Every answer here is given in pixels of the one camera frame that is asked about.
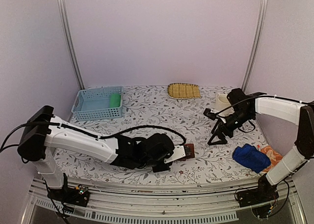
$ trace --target brown object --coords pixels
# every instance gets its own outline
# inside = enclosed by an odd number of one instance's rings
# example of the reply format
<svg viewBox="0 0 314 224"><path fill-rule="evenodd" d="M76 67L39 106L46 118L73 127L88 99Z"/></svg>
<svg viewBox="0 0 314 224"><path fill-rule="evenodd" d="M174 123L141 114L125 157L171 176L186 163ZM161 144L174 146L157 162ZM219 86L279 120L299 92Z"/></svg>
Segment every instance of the brown object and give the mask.
<svg viewBox="0 0 314 224"><path fill-rule="evenodd" d="M282 159L282 155L276 152L270 145L261 149L263 154L266 154L267 157L270 159L271 164L269 167L265 168L263 172L269 172L273 167L275 167Z"/></svg>
<svg viewBox="0 0 314 224"><path fill-rule="evenodd" d="M174 99L195 99L201 98L198 85L187 83L172 83L168 86L168 94Z"/></svg>
<svg viewBox="0 0 314 224"><path fill-rule="evenodd" d="M194 144L185 144L184 148L188 149L190 151L190 153L189 153L189 155L185 156L184 158L178 159L178 161L186 161L187 159L195 158Z"/></svg>

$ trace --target blue towel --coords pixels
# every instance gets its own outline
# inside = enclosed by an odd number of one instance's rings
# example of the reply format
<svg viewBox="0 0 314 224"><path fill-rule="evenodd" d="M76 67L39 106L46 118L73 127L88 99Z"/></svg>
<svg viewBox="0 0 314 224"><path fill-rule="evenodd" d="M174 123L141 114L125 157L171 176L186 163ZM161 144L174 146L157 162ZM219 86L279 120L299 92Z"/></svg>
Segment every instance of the blue towel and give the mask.
<svg viewBox="0 0 314 224"><path fill-rule="evenodd" d="M250 144L245 144L242 148L239 146L235 148L232 158L242 166L250 168L256 173L260 173L271 164L267 155L258 151Z"/></svg>

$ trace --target orange cloth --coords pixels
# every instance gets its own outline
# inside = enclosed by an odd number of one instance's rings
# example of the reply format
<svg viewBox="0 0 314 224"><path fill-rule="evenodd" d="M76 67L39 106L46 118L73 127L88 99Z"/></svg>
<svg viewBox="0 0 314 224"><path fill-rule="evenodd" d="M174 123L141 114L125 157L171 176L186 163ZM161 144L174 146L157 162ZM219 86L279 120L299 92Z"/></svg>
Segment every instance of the orange cloth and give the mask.
<svg viewBox="0 0 314 224"><path fill-rule="evenodd" d="M282 155L277 153L272 147L270 147L270 145L261 149L261 152L266 154L271 161L270 166L268 168L265 168L262 172L269 172L269 170L276 166L276 164L279 163L280 160L282 160L283 158Z"/></svg>

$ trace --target white wall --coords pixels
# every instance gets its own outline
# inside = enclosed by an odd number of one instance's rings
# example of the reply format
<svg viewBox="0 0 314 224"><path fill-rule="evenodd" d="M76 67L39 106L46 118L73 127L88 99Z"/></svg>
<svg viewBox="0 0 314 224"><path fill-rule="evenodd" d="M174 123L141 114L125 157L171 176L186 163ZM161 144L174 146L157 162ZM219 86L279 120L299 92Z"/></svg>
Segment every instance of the white wall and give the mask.
<svg viewBox="0 0 314 224"><path fill-rule="evenodd" d="M248 92L313 101L313 76L314 0L269 0ZM297 127L267 116L259 121L269 143L286 154L295 142ZM311 162L293 177L308 223L314 223L313 170Z"/></svg>
<svg viewBox="0 0 314 224"><path fill-rule="evenodd" d="M0 0L0 141L43 105L65 119L78 91L56 0ZM20 133L11 143L19 142ZM16 224L34 174L0 154L0 223Z"/></svg>
<svg viewBox="0 0 314 224"><path fill-rule="evenodd" d="M260 0L65 0L86 87L241 86Z"/></svg>

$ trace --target vent grille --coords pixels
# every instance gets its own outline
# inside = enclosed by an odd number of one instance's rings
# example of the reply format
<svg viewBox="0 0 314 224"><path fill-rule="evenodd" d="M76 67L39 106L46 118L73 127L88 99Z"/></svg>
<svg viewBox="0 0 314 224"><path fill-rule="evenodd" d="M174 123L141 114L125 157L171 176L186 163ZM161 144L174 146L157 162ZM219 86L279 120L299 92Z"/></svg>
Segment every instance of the vent grille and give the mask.
<svg viewBox="0 0 314 224"><path fill-rule="evenodd" d="M61 210L62 206L55 202L57 207ZM37 198L36 205L56 211L52 202L43 198ZM228 212L217 215L207 215L199 217L177 217L177 218L140 218L127 217L120 215L110 215L97 211L85 211L85 216L73 215L66 211L68 215L78 218L85 218L94 221L105 222L107 224L218 224L239 220L236 212Z"/></svg>

